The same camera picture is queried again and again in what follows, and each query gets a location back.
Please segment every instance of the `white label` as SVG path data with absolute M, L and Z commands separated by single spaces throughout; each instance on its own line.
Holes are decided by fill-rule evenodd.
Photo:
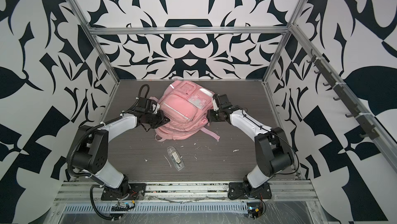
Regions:
M 175 161 L 179 164 L 181 162 L 181 159 L 179 158 L 178 154 L 176 152 L 172 152 L 172 157 L 174 157 Z

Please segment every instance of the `gray table surface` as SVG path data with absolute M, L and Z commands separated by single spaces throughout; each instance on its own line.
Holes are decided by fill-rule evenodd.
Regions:
M 143 84 L 149 84 L 149 96 L 160 98 L 171 81 L 121 81 L 105 120 L 128 109 Z M 259 81 L 198 81 L 216 94 L 227 94 L 230 102 L 248 109 L 248 114 L 275 127 L 268 100 Z M 136 127 L 109 143 L 108 159 L 131 181 L 211 181 L 242 180 L 256 165 L 254 142 L 240 129 L 226 122 L 207 127 L 221 138 L 198 132 L 185 140 L 154 139 L 155 131 Z M 185 167 L 177 171 L 167 154 L 173 146 L 182 156 Z M 277 175 L 274 179 L 293 179 L 294 175 Z

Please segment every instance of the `patterned wallpaper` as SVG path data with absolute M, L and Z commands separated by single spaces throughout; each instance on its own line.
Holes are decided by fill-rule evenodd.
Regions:
M 396 138 L 397 1 L 309 0 L 299 27 Z M 397 174 L 295 38 L 269 86 L 302 176 L 311 179 L 331 224 L 395 223 Z
M 285 26 L 298 0 L 78 0 L 92 27 Z M 279 34 L 102 35 L 121 79 L 262 78 Z
M 40 223 L 114 81 L 65 0 L 0 0 L 0 43 L 0 222 Z

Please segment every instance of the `white debris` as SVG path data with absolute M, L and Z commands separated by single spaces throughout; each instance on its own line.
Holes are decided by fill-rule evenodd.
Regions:
M 163 156 L 166 158 L 166 160 L 167 160 L 167 162 L 169 163 L 170 167 L 172 167 L 171 164 L 170 164 L 170 162 L 168 161 L 168 158 L 167 158 L 165 155 L 163 155 Z

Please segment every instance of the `black mounting plate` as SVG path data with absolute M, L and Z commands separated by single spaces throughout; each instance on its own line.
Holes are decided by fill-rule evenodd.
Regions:
M 138 196 L 145 195 L 145 190 L 146 190 L 145 183 L 129 183 L 128 185 L 131 187 L 131 194 L 126 199 L 124 199 L 125 201 L 136 200 Z M 112 196 L 110 192 L 108 192 L 108 191 L 105 192 L 105 190 L 103 191 L 102 197 L 100 199 L 102 201 L 116 201 L 117 200 L 117 198 Z
M 263 199 L 271 199 L 271 190 L 269 183 L 264 183 L 256 189 L 253 189 L 250 193 L 250 196 L 258 197 Z M 229 183 L 229 197 L 234 199 L 249 199 L 252 197 L 246 197 L 243 183 Z

